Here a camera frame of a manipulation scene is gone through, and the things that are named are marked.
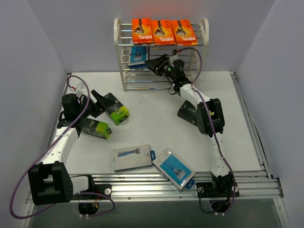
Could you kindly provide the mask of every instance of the white shelf rack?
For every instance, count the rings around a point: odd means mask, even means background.
[[[201,52],[202,59],[204,59],[209,44],[208,20],[202,19],[198,24],[191,25],[198,39],[198,45],[192,47],[197,47],[197,49]],[[120,76],[123,84],[123,91],[168,89],[169,84],[166,83],[162,77],[154,75],[154,73],[149,69],[129,69],[128,61],[130,47],[137,46],[130,44],[131,40],[132,23],[122,23],[120,19],[116,18],[114,20],[114,43]],[[172,50],[182,48],[177,45],[159,46],[154,44],[146,44],[139,46],[151,46],[149,54],[150,59],[158,58],[165,53],[171,56]],[[185,73],[191,80],[200,66],[197,53],[193,50],[185,50],[182,52],[182,54],[179,54],[179,58],[185,62]]]

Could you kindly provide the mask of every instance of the green box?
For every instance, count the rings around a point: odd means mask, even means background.
[[[108,139],[112,133],[107,123],[89,118],[83,119],[82,132],[102,139]]]
[[[119,125],[129,117],[129,110],[123,106],[123,104],[120,103],[120,101],[117,100],[117,98],[112,93],[108,93],[104,97],[115,101],[114,105],[107,108],[106,113],[116,125]]]

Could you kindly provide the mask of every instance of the gray floor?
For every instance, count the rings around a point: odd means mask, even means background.
[[[110,203],[102,203],[107,209]],[[109,214],[82,218],[75,214],[77,204],[58,204],[31,219],[29,228],[94,228],[94,227],[204,227],[204,228],[280,228],[272,200],[237,200],[224,217],[205,214],[198,201],[125,202],[117,203]]]

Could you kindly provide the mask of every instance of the box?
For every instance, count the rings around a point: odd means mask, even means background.
[[[153,166],[149,145],[113,150],[114,171],[127,171]]]
[[[90,134],[102,139],[108,139],[112,133],[111,128],[109,128],[109,125],[105,122],[84,118],[82,123],[82,133]]]
[[[119,125],[129,117],[129,110],[123,106],[123,104],[120,103],[120,101],[117,100],[117,98],[112,93],[108,93],[104,97],[115,101],[114,105],[107,108],[106,113],[115,122],[116,125]]]
[[[189,20],[171,21],[177,46],[197,45],[198,41]]]
[[[153,164],[179,190],[182,190],[195,174],[195,172],[169,148],[166,148],[157,156]]]
[[[185,101],[177,112],[177,116],[183,120],[197,126],[197,113],[196,107],[194,107],[189,101]]]
[[[169,20],[153,20],[152,32],[155,45],[175,45],[174,33]]]
[[[128,64],[130,69],[147,68],[147,65],[145,64],[146,60],[149,60],[149,46],[130,47]]]
[[[153,43],[150,18],[132,19],[132,39],[134,44]]]

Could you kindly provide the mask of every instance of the white table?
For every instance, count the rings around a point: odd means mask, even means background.
[[[82,77],[89,89],[99,94],[113,93],[130,112],[119,126],[106,115],[97,120],[107,122],[113,133],[108,140],[82,133],[68,157],[70,174],[114,173],[112,149],[149,144],[156,156],[171,148],[196,172],[210,172],[206,139],[198,128],[177,116],[185,101],[167,91],[123,92],[119,73],[74,73]],[[78,79],[71,84],[77,86]],[[260,166],[246,126],[229,72],[202,72],[196,87],[221,101],[224,118],[224,150],[234,171],[258,171]],[[155,167],[128,173],[159,173]]]

